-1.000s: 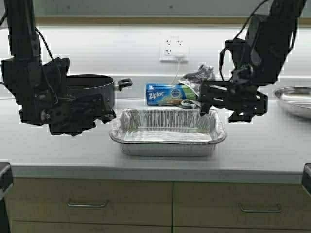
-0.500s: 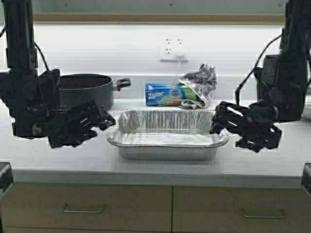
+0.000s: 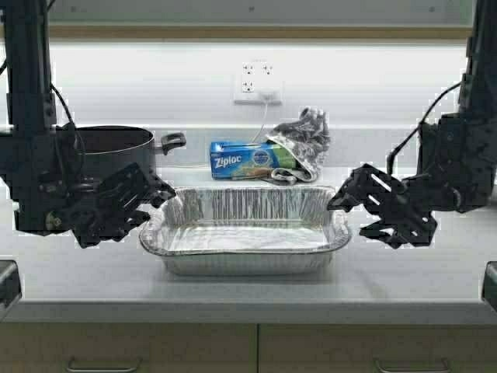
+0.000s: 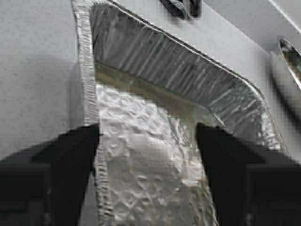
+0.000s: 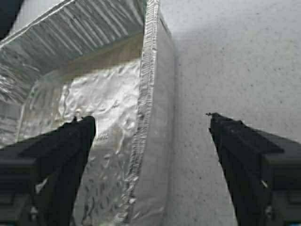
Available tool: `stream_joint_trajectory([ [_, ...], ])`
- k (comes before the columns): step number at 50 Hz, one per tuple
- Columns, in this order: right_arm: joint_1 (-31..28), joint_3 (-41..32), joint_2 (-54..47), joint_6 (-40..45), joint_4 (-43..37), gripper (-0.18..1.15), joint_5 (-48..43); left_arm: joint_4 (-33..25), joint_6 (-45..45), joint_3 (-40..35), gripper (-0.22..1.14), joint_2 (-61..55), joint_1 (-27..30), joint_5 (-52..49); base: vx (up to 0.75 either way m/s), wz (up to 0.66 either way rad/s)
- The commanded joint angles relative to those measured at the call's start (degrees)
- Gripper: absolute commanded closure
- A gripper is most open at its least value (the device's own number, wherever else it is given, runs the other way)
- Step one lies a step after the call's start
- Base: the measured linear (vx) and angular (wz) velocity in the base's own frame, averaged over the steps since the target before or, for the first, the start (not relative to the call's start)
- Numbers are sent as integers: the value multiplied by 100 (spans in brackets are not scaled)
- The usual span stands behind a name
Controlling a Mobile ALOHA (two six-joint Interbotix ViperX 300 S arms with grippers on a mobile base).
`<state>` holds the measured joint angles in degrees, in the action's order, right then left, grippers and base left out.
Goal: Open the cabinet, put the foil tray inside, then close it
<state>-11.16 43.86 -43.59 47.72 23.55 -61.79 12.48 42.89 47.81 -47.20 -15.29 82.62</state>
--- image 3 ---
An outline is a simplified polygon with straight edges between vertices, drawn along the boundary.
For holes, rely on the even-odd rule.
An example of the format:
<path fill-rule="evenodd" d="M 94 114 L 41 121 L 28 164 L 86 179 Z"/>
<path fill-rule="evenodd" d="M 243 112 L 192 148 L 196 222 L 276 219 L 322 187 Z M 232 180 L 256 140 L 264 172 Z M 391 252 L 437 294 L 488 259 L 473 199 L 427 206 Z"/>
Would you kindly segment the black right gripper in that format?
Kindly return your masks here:
<path fill-rule="evenodd" d="M 403 193 L 420 211 L 464 212 L 461 192 L 448 175 L 422 173 L 401 182 L 368 163 L 350 173 L 327 203 L 327 209 L 350 212 L 362 204 L 368 213 L 380 218 L 361 228 L 362 236 L 383 242 L 392 249 L 406 244 L 429 246 L 438 223 L 430 213 L 398 202 Z"/>

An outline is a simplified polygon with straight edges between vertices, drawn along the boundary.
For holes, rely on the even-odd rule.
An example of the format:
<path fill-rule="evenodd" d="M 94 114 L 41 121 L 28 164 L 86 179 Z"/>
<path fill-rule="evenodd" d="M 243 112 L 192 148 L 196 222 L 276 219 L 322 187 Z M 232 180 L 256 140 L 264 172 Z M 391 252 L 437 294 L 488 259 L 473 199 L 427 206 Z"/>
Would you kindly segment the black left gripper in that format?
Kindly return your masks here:
<path fill-rule="evenodd" d="M 62 205 L 46 214 L 49 233 L 70 231 L 82 248 L 101 241 L 120 242 L 131 230 L 149 221 L 142 204 L 160 207 L 176 190 L 155 171 L 145 173 L 135 162 L 106 177 L 72 183 L 62 194 Z"/>

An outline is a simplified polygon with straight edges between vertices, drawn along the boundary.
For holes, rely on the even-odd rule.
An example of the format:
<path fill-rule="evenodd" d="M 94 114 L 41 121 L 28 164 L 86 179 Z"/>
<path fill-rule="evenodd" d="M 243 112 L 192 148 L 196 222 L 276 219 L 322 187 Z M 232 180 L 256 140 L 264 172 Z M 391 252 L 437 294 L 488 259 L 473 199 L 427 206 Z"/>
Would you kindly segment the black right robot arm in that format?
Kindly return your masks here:
<path fill-rule="evenodd" d="M 393 168 L 403 141 L 387 157 L 385 172 L 365 164 L 354 169 L 328 209 L 350 211 L 362 204 L 374 214 L 465 213 L 485 206 L 496 176 L 496 3 L 478 1 L 458 109 L 435 124 L 419 121 L 408 137 L 419 138 L 417 172 L 398 180 Z"/>

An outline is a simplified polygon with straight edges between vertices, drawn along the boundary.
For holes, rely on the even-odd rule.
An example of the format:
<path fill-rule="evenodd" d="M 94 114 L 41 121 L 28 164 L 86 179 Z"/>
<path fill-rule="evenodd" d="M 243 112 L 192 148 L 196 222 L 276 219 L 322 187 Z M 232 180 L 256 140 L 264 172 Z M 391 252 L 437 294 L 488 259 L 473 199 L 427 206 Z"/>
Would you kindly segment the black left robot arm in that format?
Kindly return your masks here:
<path fill-rule="evenodd" d="M 73 121 L 57 125 L 60 93 L 51 81 L 48 6 L 3 1 L 10 129 L 1 135 L 1 177 L 19 206 L 16 229 L 34 235 L 72 232 L 83 247 L 120 241 L 176 191 L 155 174 L 153 136 L 107 127 L 84 138 Z"/>

